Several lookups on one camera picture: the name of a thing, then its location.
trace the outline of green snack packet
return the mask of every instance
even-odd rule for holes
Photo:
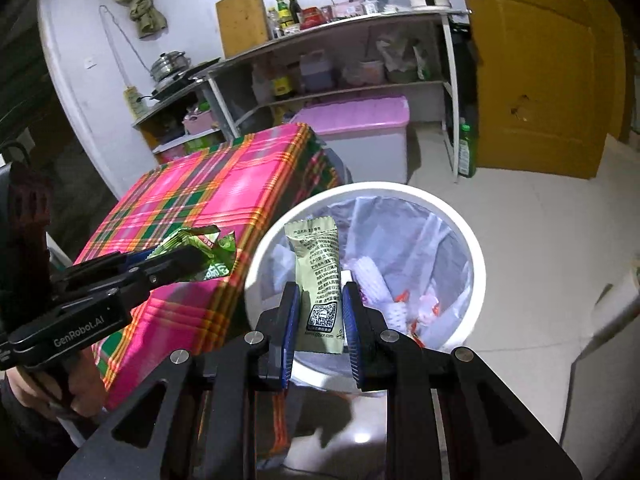
[[[329,216],[291,222],[284,232],[296,253],[302,292],[296,350],[341,354],[344,347],[338,229]]]
[[[181,227],[162,240],[146,259],[165,254],[184,245],[192,245],[207,255],[207,265],[196,274],[185,276],[179,281],[204,282],[213,278],[222,278],[231,274],[236,260],[236,235],[233,231],[222,238],[218,238],[219,235],[220,229],[215,225],[196,228]]]

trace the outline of qr code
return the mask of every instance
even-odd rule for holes
[[[335,314],[337,311],[337,301],[315,304],[311,308],[306,329],[313,332],[331,332],[331,330],[334,329]]]

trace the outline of trash can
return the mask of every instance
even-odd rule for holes
[[[480,245],[463,218],[430,193],[392,182],[362,182],[319,193],[287,212],[255,251],[244,287],[252,327],[279,305],[295,279],[295,257],[284,235],[288,222],[331,216],[338,227],[342,268],[368,256],[393,297],[437,295],[439,313],[425,346],[449,352],[471,334],[484,301],[486,270]],[[357,394],[348,353],[296,352],[292,380]]]

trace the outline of white wall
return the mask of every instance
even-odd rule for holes
[[[41,22],[52,35],[50,67],[59,62],[60,78],[66,80],[76,103],[60,89],[61,101],[68,115],[82,115],[88,126],[81,131],[81,118],[72,121],[79,139],[87,149],[100,174],[117,196],[121,196],[144,171],[153,167],[153,158],[142,136],[130,124],[132,118],[124,103],[124,83],[111,54],[98,6],[107,5],[147,66],[162,52],[184,50],[193,64],[222,56],[222,44],[216,17],[219,0],[154,0],[156,8],[167,18],[168,28],[153,39],[139,40],[127,8],[113,0],[40,0]],[[267,6],[275,0],[264,0]],[[298,0],[300,5],[322,6],[331,0]],[[458,0],[452,0],[457,6]],[[127,76],[142,94],[153,89],[154,82],[140,65],[117,28],[107,19]],[[85,60],[96,65],[85,69]]]

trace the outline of plastic trash bag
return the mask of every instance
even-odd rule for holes
[[[446,222],[422,206],[392,197],[349,199],[318,208],[308,217],[317,216],[334,218],[343,268],[368,256],[393,298],[405,291],[410,298],[427,291],[436,295],[439,315],[420,339],[427,348],[450,351],[444,345],[468,307],[472,273],[463,243]],[[295,257],[284,232],[265,263],[260,292],[267,309],[280,304],[284,284],[295,280]],[[351,375],[346,353],[296,352],[296,359],[319,372]]]

